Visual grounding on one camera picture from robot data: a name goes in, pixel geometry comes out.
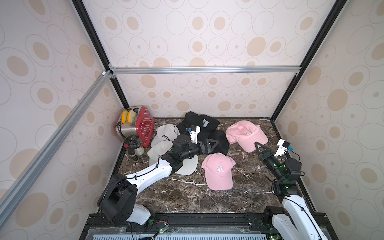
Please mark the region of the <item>pink LA cap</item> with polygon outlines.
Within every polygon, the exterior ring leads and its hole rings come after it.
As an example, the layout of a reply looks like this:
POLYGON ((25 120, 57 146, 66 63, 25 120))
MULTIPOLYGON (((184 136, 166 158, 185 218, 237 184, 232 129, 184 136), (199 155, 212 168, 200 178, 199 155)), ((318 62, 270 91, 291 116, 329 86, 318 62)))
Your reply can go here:
POLYGON ((247 153, 256 150, 256 142, 264 145, 269 141, 260 125, 250 121, 239 121, 231 125, 226 130, 226 137, 230 144, 238 143, 247 153))

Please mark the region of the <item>black cap plain front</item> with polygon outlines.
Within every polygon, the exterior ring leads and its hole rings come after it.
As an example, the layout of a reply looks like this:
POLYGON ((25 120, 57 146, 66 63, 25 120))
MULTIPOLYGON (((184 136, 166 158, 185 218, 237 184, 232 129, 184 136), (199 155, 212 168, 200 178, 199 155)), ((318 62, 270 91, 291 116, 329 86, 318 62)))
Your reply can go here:
POLYGON ((212 133, 199 133, 198 140, 203 141, 204 139, 217 140, 218 145, 212 151, 212 154, 222 153, 227 155, 229 151, 229 142, 226 137, 226 133, 223 130, 215 130, 212 133))

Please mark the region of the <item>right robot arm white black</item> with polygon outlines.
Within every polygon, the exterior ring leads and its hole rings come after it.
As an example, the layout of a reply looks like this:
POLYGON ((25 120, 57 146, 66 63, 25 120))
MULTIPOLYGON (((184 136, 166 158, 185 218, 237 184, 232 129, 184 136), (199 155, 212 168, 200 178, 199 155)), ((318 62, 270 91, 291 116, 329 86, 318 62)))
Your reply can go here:
POLYGON ((289 144, 279 146, 283 151, 276 153, 259 142, 255 142, 255 147, 259 160, 274 176, 270 180, 272 193, 283 205, 266 207, 263 216, 265 227, 277 230, 283 240, 326 240, 326 234, 310 213, 297 185, 303 173, 302 163, 293 158, 278 160, 278 156, 290 149, 289 144))

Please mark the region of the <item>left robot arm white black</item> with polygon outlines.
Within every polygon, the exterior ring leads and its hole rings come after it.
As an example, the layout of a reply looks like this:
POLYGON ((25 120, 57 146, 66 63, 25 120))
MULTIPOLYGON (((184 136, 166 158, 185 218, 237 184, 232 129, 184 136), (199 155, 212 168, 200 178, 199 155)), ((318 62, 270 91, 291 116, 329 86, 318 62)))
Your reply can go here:
POLYGON ((194 144, 190 137, 179 135, 173 141, 172 147, 158 157, 156 164, 131 175, 113 175, 98 200, 100 212, 115 227, 127 222, 149 224, 153 215, 143 205, 136 204, 137 196, 152 184, 177 172, 183 166, 184 160, 196 155, 209 155, 218 144, 219 141, 214 139, 205 139, 194 144))

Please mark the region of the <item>pink cap front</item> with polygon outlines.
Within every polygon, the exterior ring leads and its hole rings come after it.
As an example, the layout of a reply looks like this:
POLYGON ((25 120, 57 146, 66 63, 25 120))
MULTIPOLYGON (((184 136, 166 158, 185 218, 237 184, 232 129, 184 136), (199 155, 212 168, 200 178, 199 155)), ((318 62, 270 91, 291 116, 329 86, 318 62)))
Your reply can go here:
POLYGON ((233 158, 222 153, 208 155, 202 168, 209 189, 213 191, 231 190, 233 188, 232 169, 236 165, 233 158))

